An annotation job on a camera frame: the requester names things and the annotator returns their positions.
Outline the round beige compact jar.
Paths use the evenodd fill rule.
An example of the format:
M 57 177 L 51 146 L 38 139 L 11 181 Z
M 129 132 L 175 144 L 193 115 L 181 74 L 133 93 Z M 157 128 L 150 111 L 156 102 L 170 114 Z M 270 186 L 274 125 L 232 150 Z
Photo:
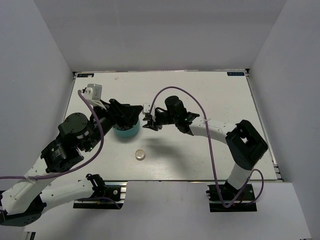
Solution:
M 138 161 L 142 161 L 146 158 L 146 153 L 144 150 L 142 149 L 138 149 L 136 152 L 135 152 L 135 158 L 138 160 Z

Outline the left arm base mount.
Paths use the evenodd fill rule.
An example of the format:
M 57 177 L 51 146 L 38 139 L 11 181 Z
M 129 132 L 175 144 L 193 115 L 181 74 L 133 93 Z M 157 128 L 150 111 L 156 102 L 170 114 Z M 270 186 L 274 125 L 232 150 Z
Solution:
M 101 193 L 95 193 L 89 199 L 75 200 L 74 209 L 91 210 L 120 210 L 124 204 L 127 183 L 105 181 L 106 190 Z

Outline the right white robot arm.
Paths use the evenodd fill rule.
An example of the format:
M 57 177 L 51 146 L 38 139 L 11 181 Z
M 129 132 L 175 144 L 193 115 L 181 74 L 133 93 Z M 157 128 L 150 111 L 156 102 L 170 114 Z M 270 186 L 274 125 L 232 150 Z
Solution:
M 268 150 L 268 145 L 255 127 L 248 120 L 239 123 L 219 122 L 205 119 L 198 113 L 187 111 L 177 96 L 170 96 L 164 101 L 166 109 L 156 107 L 144 115 L 144 128 L 154 131 L 164 125 L 174 125 L 183 134 L 207 137 L 226 144 L 234 160 L 234 166 L 224 187 L 223 195 L 236 200 L 244 193 L 246 180 L 254 166 Z

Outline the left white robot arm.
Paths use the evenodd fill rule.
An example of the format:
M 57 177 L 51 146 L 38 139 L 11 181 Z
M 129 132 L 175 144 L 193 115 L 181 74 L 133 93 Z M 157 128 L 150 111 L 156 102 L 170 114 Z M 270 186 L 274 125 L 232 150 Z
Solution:
M 84 160 L 82 152 L 90 152 L 101 143 L 112 128 L 128 130 L 139 120 L 141 105 L 121 104 L 115 99 L 103 102 L 103 107 L 93 107 L 87 117 L 81 112 L 69 115 L 58 126 L 59 134 L 41 152 L 40 158 L 25 177 L 0 193 L 0 224 L 24 227 L 46 211 L 79 199 L 108 200 L 108 187 L 99 174 L 88 173 L 75 184 L 46 190 L 61 173 Z

